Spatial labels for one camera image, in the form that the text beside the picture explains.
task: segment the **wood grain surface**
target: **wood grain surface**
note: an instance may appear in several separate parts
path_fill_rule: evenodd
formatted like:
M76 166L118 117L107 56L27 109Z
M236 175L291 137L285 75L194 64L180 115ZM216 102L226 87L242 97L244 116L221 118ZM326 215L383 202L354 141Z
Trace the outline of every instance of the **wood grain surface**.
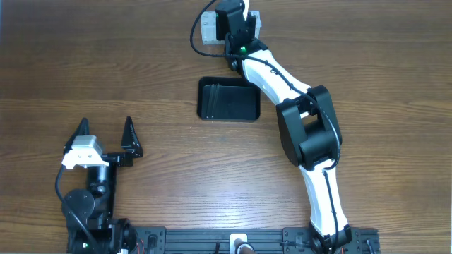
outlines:
M196 115L201 77L237 76L190 48L207 2L3 0L0 251L65 251L54 179L82 117L108 152L127 115L143 144L144 158L119 172L116 217L172 229L308 225L304 181L267 98L255 123ZM379 229L383 253L448 253L452 1L255 0L251 10L279 63L332 94L350 224ZM64 192L84 179L66 172Z

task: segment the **wooden tabletop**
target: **wooden tabletop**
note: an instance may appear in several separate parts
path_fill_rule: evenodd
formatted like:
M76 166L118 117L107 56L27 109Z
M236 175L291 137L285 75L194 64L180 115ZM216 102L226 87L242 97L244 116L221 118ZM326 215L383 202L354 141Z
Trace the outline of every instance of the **wooden tabletop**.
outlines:
M82 117L117 152L132 116L143 145L144 157L119 172L115 217L172 229L308 226L306 187L269 99L255 123L196 115L200 78L238 76L191 50L207 2L3 1L0 251L66 250L54 180ZM379 229L383 253L448 253L452 1L255 0L250 9L278 62L332 94L349 223ZM84 170L65 172L63 191L84 180Z

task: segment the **black container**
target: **black container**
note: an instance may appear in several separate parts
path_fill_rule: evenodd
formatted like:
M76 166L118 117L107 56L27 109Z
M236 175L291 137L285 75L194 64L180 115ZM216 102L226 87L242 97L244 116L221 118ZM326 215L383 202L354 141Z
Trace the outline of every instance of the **black container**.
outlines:
M261 90L244 78L203 77L198 115L206 121L255 121L261 115Z

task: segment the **black cable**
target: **black cable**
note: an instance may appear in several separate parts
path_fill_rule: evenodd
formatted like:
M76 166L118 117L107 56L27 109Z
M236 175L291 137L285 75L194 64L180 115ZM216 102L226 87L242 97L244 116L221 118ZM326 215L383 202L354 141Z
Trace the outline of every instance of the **black cable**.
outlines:
M73 218L77 221L77 223L80 226L80 228L82 228L83 232L85 232L85 235L88 238L91 246L93 247L93 250L97 254L101 254L102 251L100 251L100 249L99 249L99 247L97 245L96 239L94 239L94 236L89 232L89 230L86 228L86 226L77 217L77 214L72 210L72 208L69 206L69 204L65 201L65 199L63 198L63 195L61 194L61 191L59 190L59 182L61 180L61 176L63 175L63 171L64 171L64 166L61 165L61 168L59 169L58 175L56 176L56 180L55 180L56 195L58 195L58 198L63 203L63 206L66 207L66 209L68 210L69 214L72 214Z
M334 254L334 252L336 252L336 248L338 247L338 239L339 239L338 217L336 216L336 210L334 209L333 194L331 193L330 181L328 180L328 173L326 173L326 170L323 170L323 175L325 176L326 187L328 189L328 195L330 196L331 212L333 213L334 225L336 227L336 240L334 241L334 245L331 248L331 253Z
M287 83L287 85L290 87L290 89L294 90L295 92L298 92L301 96L303 96L304 98L308 99L312 105L317 108L321 115L323 117L325 117L325 119L327 120L328 124L331 126L331 129L333 130L334 136L335 136L335 140L336 140L336 146L337 146L337 159L334 160L333 165L326 167L326 170L330 170L330 169L334 169L339 162L339 158L340 158L340 140L339 140L339 136L338 136L338 132L336 131L336 129L334 128L333 122L331 121L331 119L328 117L328 115L326 114L326 112L319 106L319 104L317 103L317 101L312 98L311 96L309 96L308 94L298 90L274 65L272 65L271 63L268 63L267 61L264 61L262 59L257 59L255 57L252 56L241 56L241 55L236 55L236 54L210 54L210 53L205 53L205 52L201 52L199 51L195 45L194 45L194 41L193 41L193 34L194 34L194 30L196 28L196 25L198 24L198 21L201 19L201 15L203 15L203 13L213 4L215 3L216 0L212 0L210 3L208 3L206 5L206 7L203 8L203 10L198 14L198 16L196 17L193 26L191 27L191 32L190 32L190 45L191 48L198 54L200 54L201 56L209 56L209 57L221 57L221 58L233 58L233 59L249 59L249 60L253 60L253 61L257 61L259 63L265 64L266 66L269 66L270 68L273 69L273 71L275 72L276 75L279 75L284 82Z

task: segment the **wooden table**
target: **wooden table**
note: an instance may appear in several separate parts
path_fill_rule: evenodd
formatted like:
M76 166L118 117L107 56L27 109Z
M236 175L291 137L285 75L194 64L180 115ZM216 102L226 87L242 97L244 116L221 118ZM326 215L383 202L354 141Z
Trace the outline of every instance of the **wooden table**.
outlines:
M108 152L120 151L127 115L143 144L144 158L118 175L116 217L168 228L308 225L304 181L267 98L255 123L196 115L201 77L237 76L190 48L206 4L3 1L0 251L66 250L54 179L84 116ZM332 94L350 224L379 229L384 253L448 253L452 1L267 0L251 10L280 64ZM63 178L64 192L83 187L85 171Z

